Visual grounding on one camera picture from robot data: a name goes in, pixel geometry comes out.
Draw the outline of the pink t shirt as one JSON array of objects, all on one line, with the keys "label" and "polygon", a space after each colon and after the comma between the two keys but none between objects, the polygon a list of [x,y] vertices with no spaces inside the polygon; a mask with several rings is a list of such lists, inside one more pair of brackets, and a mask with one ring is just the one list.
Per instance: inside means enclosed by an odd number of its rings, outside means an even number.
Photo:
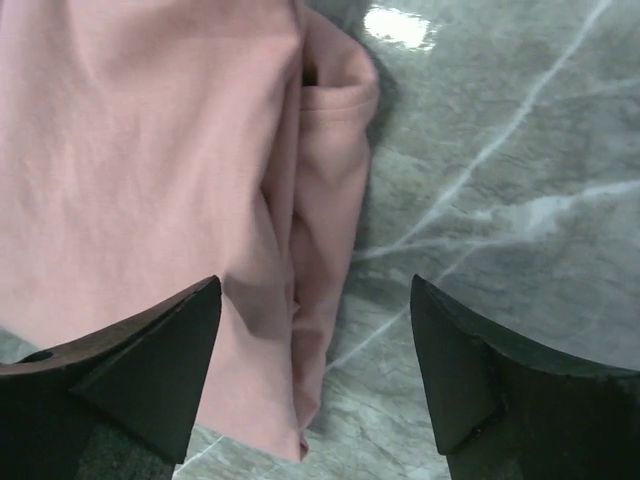
[{"label": "pink t shirt", "polygon": [[3,2],[2,326],[49,347],[215,275],[197,420],[302,460],[378,94],[301,1]]}]

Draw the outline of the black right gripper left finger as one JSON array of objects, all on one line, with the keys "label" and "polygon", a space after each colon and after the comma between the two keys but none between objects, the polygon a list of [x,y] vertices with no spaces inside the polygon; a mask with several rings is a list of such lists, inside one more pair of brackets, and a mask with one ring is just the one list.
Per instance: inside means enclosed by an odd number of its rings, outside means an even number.
[{"label": "black right gripper left finger", "polygon": [[168,479],[186,457],[221,314],[209,277],[1,368],[5,479]]}]

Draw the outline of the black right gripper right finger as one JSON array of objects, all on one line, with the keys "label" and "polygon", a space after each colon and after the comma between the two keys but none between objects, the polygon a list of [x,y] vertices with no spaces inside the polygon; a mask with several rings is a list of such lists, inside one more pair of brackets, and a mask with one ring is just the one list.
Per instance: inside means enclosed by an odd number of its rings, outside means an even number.
[{"label": "black right gripper right finger", "polygon": [[538,343],[421,277],[411,324],[454,479],[635,479],[639,374]]}]

